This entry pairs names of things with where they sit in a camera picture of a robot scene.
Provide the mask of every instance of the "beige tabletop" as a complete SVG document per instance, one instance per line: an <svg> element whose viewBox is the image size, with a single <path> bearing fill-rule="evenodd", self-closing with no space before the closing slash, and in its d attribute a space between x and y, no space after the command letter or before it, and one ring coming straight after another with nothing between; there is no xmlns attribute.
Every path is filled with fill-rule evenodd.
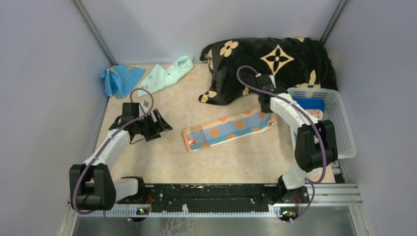
<svg viewBox="0 0 417 236"><path fill-rule="evenodd" d="M154 65L138 65L146 76ZM242 113L259 106L257 95L250 94L228 106L214 106L198 101L210 87L207 64L196 64L180 81L153 94L154 108L174 128L161 133L162 138L129 145L111 170L113 180L140 176L145 183L275 183L294 163L289 126L278 117L269 130L235 139L207 149L188 153L181 132L219 118ZM135 102L149 96L133 97ZM98 143L121 114L129 98L111 98L104 116ZM334 182L328 167L323 182Z"/></svg>

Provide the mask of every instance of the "floral pillow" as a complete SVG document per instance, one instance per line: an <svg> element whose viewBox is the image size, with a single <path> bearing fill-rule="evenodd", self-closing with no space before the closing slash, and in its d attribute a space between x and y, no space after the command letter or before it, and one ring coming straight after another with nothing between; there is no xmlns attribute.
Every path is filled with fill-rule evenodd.
<svg viewBox="0 0 417 236"><path fill-rule="evenodd" d="M239 38L220 41L205 47L200 56L207 60L212 74L211 86L199 101L228 105L251 92L236 78L242 65L250 65L261 74L275 77L285 88L309 87L337 90L334 69L326 49L310 38ZM240 77L253 76L242 69Z"/></svg>

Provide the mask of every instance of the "white plastic basket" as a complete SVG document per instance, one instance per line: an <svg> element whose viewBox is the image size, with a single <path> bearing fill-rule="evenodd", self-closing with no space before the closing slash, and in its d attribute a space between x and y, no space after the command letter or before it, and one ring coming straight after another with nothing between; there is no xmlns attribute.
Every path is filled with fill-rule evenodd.
<svg viewBox="0 0 417 236"><path fill-rule="evenodd" d="M338 158L343 159L356 156L357 150L351 126L349 125L342 97L338 91L325 88L289 88L288 93L292 98L310 97L323 100L326 105L325 111L323 112L323 120L329 119L334 124Z"/></svg>

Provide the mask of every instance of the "white wall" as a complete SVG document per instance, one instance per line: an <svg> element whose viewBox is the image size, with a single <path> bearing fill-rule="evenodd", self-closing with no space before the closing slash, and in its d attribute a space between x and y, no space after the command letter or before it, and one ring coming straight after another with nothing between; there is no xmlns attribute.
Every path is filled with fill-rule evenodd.
<svg viewBox="0 0 417 236"><path fill-rule="evenodd" d="M375 235L416 235L417 1L353 0L327 42Z"/></svg>
<svg viewBox="0 0 417 236"><path fill-rule="evenodd" d="M70 0L0 1L0 24L0 235L56 235L109 64Z"/></svg>
<svg viewBox="0 0 417 236"><path fill-rule="evenodd" d="M82 0L117 63L199 61L239 37L320 39L340 0Z"/></svg>

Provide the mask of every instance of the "light green towel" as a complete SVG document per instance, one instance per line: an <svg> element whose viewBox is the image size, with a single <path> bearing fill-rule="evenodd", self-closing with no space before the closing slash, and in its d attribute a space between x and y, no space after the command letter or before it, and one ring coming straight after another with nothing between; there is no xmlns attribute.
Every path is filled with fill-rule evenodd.
<svg viewBox="0 0 417 236"><path fill-rule="evenodd" d="M190 72L194 67L193 57L182 56L176 60L173 65L166 70L159 64L156 64L152 71L140 83L139 88L154 93L168 86L174 85L184 75ZM138 96L146 95L144 91L139 91Z"/></svg>

